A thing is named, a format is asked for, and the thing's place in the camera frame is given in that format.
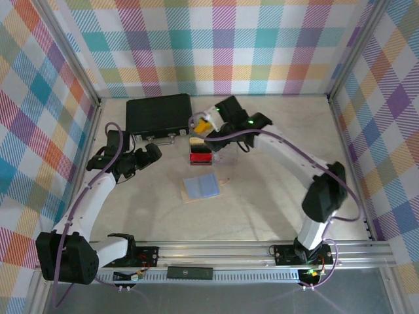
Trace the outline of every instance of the white table surface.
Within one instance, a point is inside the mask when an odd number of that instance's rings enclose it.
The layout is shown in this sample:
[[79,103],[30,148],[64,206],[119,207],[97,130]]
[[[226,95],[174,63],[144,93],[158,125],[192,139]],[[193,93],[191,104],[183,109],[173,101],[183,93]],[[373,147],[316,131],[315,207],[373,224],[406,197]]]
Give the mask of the white table surface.
[[[192,110],[204,110],[223,98],[193,97]],[[93,152],[106,144],[106,123],[116,122],[124,130],[126,100],[107,100]],[[306,152],[330,163],[337,160],[346,164],[325,97],[239,96],[238,101],[249,114],[265,114]],[[132,180],[117,185],[110,193],[91,240],[101,240],[113,232],[132,234],[143,241],[292,240],[298,234],[306,190],[269,156],[255,149],[248,154],[239,150],[235,166],[190,166],[186,137],[160,149],[163,157],[157,163],[138,171]],[[182,178],[211,171],[220,179],[230,178],[223,186],[223,195],[183,203],[179,187]],[[356,213],[350,198],[338,212],[345,217]],[[367,239],[362,221],[336,222],[329,236]]]

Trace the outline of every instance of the gray floor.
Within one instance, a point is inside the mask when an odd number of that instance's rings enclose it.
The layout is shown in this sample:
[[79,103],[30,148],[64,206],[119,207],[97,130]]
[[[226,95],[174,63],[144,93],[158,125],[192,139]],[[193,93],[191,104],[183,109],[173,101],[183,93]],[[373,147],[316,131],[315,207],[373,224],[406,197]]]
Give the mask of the gray floor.
[[[223,97],[193,97],[194,112],[216,104]],[[344,164],[338,133],[325,97],[243,96],[238,101],[249,114],[267,115],[297,146],[328,162]],[[126,99],[110,99],[105,106],[94,152],[106,144],[103,132],[109,121],[125,127]],[[291,240],[299,232],[306,193],[284,167],[257,150],[239,150],[234,166],[189,165],[187,138],[161,147],[163,157],[116,186],[104,203],[92,230],[92,241],[113,232],[133,234],[137,240]],[[179,182],[185,177],[214,171],[229,178],[223,195],[184,204]],[[352,199],[339,215],[354,217]],[[334,223],[329,236],[335,239],[366,239],[363,223]]]
[[[59,285],[58,295],[67,287]],[[297,284],[274,283],[145,284],[134,289],[136,292],[118,293],[117,288],[100,284],[77,285],[57,311],[50,307],[45,313],[392,313],[380,272],[376,269],[338,270],[327,284],[318,288],[320,294],[311,290],[303,292]]]

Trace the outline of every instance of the yellow object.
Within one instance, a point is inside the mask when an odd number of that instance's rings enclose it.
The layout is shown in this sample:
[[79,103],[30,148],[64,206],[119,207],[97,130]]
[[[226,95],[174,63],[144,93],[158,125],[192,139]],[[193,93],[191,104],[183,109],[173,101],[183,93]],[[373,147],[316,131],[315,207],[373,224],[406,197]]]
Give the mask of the yellow object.
[[212,129],[212,125],[209,122],[206,122],[205,120],[200,119],[199,123],[196,126],[196,128],[194,129],[194,131],[195,131],[195,133],[199,134],[199,133],[208,131],[210,129]]

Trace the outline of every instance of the plaid wallpaper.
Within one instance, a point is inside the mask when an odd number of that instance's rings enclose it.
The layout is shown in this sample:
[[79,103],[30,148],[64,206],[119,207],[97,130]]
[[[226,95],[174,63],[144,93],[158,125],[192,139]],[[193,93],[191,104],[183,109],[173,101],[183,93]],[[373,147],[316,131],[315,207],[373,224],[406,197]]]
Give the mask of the plaid wallpaper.
[[[323,94],[374,0],[65,2],[100,78],[86,62],[75,30],[49,0],[101,94],[149,97]],[[362,16],[356,14],[363,9]],[[361,18],[358,25],[354,17]]]
[[21,313],[35,239],[65,208],[93,106],[30,0],[0,1],[0,313]]
[[379,239],[419,313],[419,1],[393,0],[337,110]]

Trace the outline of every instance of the blue sponge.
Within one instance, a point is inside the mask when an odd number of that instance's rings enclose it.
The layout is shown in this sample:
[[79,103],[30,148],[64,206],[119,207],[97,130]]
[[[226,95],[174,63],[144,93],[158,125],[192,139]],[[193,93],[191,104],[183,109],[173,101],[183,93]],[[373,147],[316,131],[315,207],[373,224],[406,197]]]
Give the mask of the blue sponge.
[[217,177],[214,173],[183,179],[190,199],[210,198],[220,194]]

